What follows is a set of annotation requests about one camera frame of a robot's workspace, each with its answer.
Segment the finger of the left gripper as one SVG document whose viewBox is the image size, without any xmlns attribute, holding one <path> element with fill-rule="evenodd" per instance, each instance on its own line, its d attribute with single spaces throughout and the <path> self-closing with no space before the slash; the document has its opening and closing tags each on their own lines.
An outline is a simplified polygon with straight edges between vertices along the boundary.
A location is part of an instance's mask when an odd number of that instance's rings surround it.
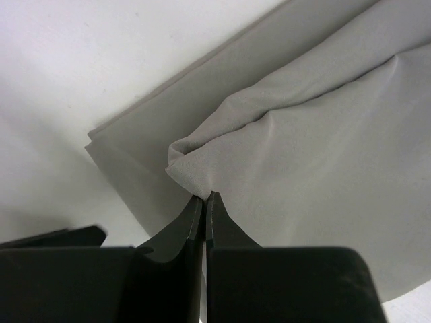
<svg viewBox="0 0 431 323">
<path fill-rule="evenodd" d="M 106 237 L 107 234 L 103 229 L 92 225 L 79 229 L 62 229 L 9 242 L 2 242 L 1 249 L 101 247 Z"/>
</svg>

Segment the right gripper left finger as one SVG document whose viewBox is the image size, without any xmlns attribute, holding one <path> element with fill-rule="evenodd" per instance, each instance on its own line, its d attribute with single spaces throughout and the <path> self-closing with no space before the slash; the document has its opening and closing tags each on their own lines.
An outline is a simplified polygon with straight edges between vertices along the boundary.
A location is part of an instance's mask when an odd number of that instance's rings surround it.
<svg viewBox="0 0 431 323">
<path fill-rule="evenodd" d="M 1 249 L 1 321 L 198 322 L 202 210 L 137 247 Z"/>
</svg>

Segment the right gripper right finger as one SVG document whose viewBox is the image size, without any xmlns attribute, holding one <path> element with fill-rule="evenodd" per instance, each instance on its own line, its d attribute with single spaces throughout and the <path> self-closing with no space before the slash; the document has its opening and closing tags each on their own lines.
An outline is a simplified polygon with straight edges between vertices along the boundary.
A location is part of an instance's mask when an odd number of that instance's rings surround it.
<svg viewBox="0 0 431 323">
<path fill-rule="evenodd" d="M 210 322 L 381 322 L 363 258 L 344 247 L 264 248 L 229 216 L 219 193 L 205 214 Z"/>
</svg>

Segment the grey cloth napkin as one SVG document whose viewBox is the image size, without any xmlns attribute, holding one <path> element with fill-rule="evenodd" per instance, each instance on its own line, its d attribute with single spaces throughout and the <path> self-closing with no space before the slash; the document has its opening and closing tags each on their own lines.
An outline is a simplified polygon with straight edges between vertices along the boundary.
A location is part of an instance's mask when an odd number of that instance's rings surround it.
<svg viewBox="0 0 431 323">
<path fill-rule="evenodd" d="M 347 246 L 383 301 L 430 280 L 430 2 L 288 1 L 87 152 L 149 234 L 221 194 L 264 246 Z"/>
</svg>

